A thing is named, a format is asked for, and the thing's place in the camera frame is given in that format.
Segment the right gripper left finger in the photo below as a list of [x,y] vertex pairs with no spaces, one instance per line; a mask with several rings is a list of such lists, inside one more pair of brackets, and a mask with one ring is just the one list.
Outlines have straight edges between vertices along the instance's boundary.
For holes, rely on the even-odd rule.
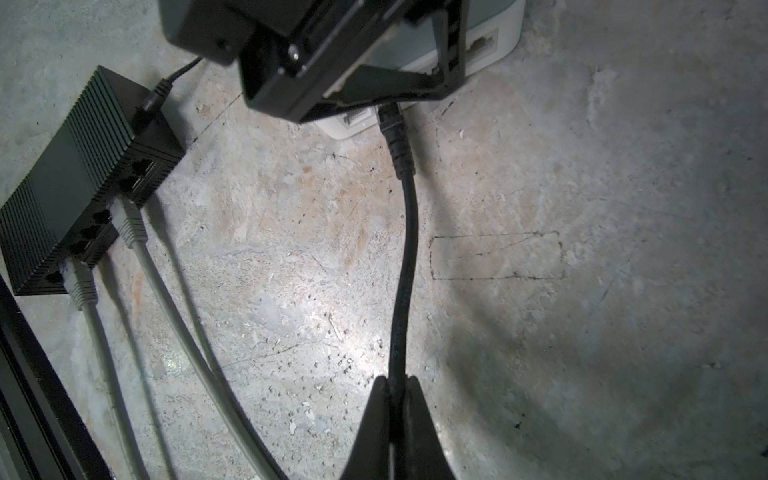
[[341,480],[389,478],[390,400],[385,376],[376,377]]

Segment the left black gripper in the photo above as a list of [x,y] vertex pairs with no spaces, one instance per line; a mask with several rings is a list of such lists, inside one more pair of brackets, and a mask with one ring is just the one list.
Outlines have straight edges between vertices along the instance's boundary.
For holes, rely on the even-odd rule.
[[[162,1],[167,40],[239,67],[246,104],[293,123],[388,103],[434,101],[465,79],[467,1]],[[432,28],[426,73],[365,64],[403,24]]]

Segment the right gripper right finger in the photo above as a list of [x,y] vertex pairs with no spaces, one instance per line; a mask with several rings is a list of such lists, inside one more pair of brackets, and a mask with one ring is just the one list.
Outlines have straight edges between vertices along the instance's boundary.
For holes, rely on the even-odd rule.
[[406,479],[456,479],[443,452],[416,376],[410,376],[406,383],[403,401],[403,447]]

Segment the white network switch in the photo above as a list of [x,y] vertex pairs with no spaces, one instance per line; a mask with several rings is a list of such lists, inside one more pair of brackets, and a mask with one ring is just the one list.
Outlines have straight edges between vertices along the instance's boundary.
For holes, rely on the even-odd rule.
[[[525,0],[476,0],[469,3],[466,37],[468,76],[502,60],[517,46],[523,24]],[[429,22],[402,26],[371,50],[368,66],[429,73],[437,66],[436,42]],[[373,108],[357,109],[316,121],[314,125],[334,140],[344,140],[377,124]]]

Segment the black power adapter with cable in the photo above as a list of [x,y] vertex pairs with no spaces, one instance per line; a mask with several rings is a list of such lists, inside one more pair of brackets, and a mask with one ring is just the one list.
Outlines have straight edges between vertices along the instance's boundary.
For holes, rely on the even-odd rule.
[[203,58],[198,56],[182,68],[170,74],[168,77],[162,78],[142,102],[139,111],[145,115],[155,116],[168,99],[173,89],[174,83],[187,72],[196,67],[202,60]]

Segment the black network switch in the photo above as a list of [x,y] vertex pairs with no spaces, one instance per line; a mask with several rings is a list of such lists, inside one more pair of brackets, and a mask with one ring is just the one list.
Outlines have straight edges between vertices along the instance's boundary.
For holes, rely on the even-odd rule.
[[99,66],[64,122],[1,208],[1,249],[17,296],[64,293],[62,263],[94,267],[117,239],[108,209],[143,206],[186,153],[158,114],[134,117],[146,87]]

